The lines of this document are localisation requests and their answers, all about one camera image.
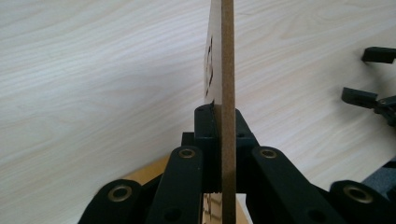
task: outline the table surface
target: table surface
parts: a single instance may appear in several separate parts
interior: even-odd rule
[[[105,183],[159,159],[204,103],[210,1],[0,3],[0,222],[76,223]],[[341,101],[396,94],[396,2],[235,1],[236,107],[314,184],[362,181],[395,130]]]

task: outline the black object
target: black object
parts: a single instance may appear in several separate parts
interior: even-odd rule
[[[396,49],[371,47],[364,51],[361,59],[364,62],[393,63],[395,58]],[[396,127],[396,96],[378,101],[376,97],[376,93],[344,88],[341,98],[347,104],[373,109],[376,114],[382,115],[387,120],[389,126]]]
[[[254,223],[396,223],[395,204],[360,183],[336,182],[330,192],[310,184],[281,151],[260,147],[235,114],[237,191],[246,193]],[[201,223],[203,193],[221,191],[219,137],[213,105],[198,107],[194,119],[162,176],[144,186],[105,185],[79,224]]]

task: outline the wood grain tabletop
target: wood grain tabletop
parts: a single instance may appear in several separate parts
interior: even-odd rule
[[[0,2],[0,223],[77,223],[104,184],[168,155],[204,103],[210,1]],[[396,132],[341,101],[396,94],[394,0],[234,1],[236,107],[313,183],[362,181]]]

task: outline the wooden table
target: wooden table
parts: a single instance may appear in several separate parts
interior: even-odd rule
[[[76,223],[105,183],[167,155],[204,94],[206,1],[0,3],[0,222]],[[343,87],[396,94],[396,2],[235,1],[236,106],[314,184],[363,180],[396,132]]]

